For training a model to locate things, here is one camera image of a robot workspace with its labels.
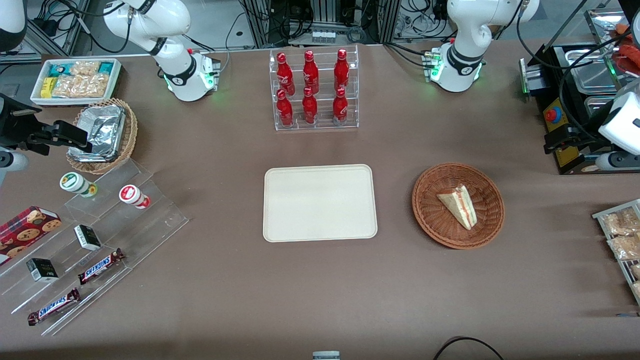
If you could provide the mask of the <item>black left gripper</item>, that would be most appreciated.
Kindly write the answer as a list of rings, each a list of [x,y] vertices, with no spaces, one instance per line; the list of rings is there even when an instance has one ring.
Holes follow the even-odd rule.
[[[569,122],[567,126],[556,127],[544,135],[544,141],[545,154],[566,148],[582,150],[585,147],[593,152],[604,146],[604,140],[599,135],[590,132],[579,122]]]

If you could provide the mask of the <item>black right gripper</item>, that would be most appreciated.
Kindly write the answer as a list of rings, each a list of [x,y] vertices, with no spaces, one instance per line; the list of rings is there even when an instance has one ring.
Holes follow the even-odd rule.
[[[48,139],[45,128],[48,126],[35,116],[40,109],[23,104],[9,96],[1,97],[0,145],[8,150],[31,151],[37,154],[50,153],[50,146],[35,143]],[[69,147],[85,153],[93,153],[93,144],[89,134],[66,121],[55,121],[50,126],[51,146]]]

